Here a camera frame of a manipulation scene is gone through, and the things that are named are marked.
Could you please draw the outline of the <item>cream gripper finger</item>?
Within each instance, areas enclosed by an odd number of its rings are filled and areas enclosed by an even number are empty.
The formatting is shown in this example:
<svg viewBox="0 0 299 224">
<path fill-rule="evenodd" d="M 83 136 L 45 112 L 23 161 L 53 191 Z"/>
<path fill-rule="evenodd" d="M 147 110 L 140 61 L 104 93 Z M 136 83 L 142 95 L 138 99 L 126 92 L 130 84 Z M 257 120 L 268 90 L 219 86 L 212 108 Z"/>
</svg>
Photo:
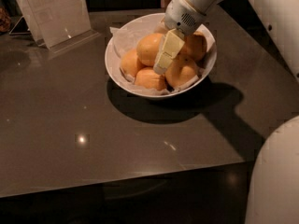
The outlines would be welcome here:
<svg viewBox="0 0 299 224">
<path fill-rule="evenodd" d="M 158 75 L 164 74 L 178 56 L 184 44 L 184 34 L 180 30 L 169 30 L 161 40 L 153 70 Z"/>
<path fill-rule="evenodd" d="M 155 33 L 165 35 L 168 32 L 168 28 L 164 24 L 164 19 L 161 19 L 154 28 Z"/>
</svg>

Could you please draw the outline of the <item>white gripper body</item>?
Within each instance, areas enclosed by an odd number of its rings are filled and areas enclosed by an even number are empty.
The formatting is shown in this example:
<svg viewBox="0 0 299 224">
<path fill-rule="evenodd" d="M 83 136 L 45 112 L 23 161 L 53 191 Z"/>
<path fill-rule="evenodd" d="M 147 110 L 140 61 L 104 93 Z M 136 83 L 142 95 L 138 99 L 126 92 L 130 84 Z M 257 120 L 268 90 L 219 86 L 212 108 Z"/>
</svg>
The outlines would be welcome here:
<svg viewBox="0 0 299 224">
<path fill-rule="evenodd" d="M 203 23 L 206 15 L 200 12 L 189 0 L 171 0 L 168 4 L 164 25 L 169 29 L 177 29 L 184 35 L 193 34 Z"/>
</svg>

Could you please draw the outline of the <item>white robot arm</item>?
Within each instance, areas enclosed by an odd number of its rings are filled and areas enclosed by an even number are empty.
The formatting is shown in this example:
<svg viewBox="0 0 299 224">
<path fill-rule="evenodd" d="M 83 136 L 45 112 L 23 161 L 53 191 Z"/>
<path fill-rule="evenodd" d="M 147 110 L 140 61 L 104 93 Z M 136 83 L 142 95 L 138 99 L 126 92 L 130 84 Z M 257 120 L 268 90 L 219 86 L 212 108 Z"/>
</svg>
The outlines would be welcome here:
<svg viewBox="0 0 299 224">
<path fill-rule="evenodd" d="M 299 76 L 299 0 L 161 0 L 165 27 L 190 35 L 214 6 L 222 4 L 234 17 L 249 18 L 250 9 L 275 44 L 287 67 Z"/>
</svg>

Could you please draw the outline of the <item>white robot base shell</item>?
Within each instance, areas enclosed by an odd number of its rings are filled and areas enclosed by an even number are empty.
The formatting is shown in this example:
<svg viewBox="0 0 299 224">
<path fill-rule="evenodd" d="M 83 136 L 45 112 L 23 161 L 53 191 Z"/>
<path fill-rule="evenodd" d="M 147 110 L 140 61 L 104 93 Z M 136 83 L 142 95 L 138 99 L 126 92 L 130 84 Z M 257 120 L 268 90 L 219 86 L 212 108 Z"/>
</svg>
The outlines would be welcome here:
<svg viewBox="0 0 299 224">
<path fill-rule="evenodd" d="M 299 224 L 299 117 L 279 126 L 254 164 L 245 224 Z"/>
</svg>

